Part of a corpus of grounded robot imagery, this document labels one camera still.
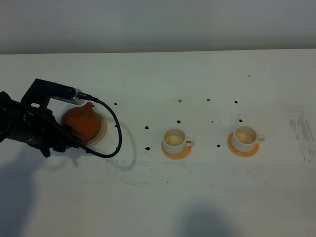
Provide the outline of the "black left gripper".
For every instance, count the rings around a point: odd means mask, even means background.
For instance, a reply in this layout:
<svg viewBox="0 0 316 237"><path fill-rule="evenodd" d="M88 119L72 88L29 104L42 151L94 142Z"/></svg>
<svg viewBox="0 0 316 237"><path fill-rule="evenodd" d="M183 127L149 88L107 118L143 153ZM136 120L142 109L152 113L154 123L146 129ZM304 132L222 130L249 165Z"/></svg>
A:
<svg viewBox="0 0 316 237"><path fill-rule="evenodd" d="M26 118L24 124L30 127L32 141L27 144L39 149L47 158L50 157L50 149L63 153L69 148L79 148L71 139L61 132L61 125L56 121L53 112L48 107L42 111L35 106L25 106Z"/></svg>

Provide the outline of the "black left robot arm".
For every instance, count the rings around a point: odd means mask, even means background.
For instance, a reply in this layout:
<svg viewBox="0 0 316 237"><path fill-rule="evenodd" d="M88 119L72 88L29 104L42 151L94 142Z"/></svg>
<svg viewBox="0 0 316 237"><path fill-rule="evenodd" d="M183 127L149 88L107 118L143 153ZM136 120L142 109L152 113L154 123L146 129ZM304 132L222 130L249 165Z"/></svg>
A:
<svg viewBox="0 0 316 237"><path fill-rule="evenodd" d="M38 149L47 158L50 149L63 153L79 146L53 126L56 119L50 109L29 111L12 100L6 92L0 93L0 140L10 139Z"/></svg>

